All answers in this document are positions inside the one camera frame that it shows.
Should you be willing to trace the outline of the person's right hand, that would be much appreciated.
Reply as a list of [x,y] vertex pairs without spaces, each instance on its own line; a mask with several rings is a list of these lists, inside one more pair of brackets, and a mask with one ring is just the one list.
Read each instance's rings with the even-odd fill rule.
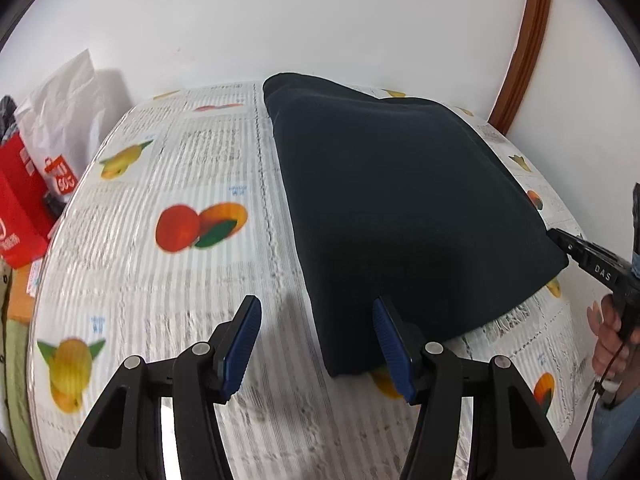
[[631,333],[625,347],[614,358],[622,345],[617,332],[622,326],[620,315],[615,309],[613,296],[608,294],[597,304],[587,309],[590,330],[597,337],[593,350],[592,367],[597,376],[620,385],[616,398],[623,402],[639,388],[639,329]]

